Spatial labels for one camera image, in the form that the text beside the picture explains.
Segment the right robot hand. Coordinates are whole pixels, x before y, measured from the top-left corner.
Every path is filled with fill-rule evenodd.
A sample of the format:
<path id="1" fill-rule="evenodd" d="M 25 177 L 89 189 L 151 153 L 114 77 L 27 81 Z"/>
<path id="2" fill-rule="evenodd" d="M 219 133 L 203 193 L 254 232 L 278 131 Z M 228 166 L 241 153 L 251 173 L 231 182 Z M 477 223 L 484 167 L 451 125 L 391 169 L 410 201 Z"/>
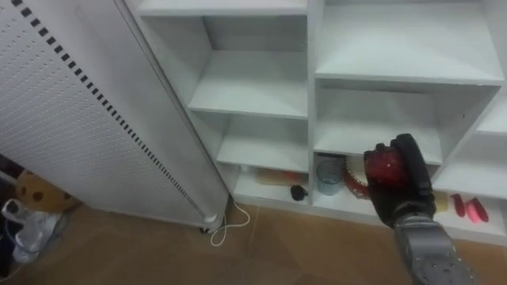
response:
<path id="1" fill-rule="evenodd" d="M 407 215 L 432 218 L 436 212 L 433 187 L 415 138 L 397 135 L 386 145 L 364 152 L 368 195 L 380 221 L 392 228 Z"/>

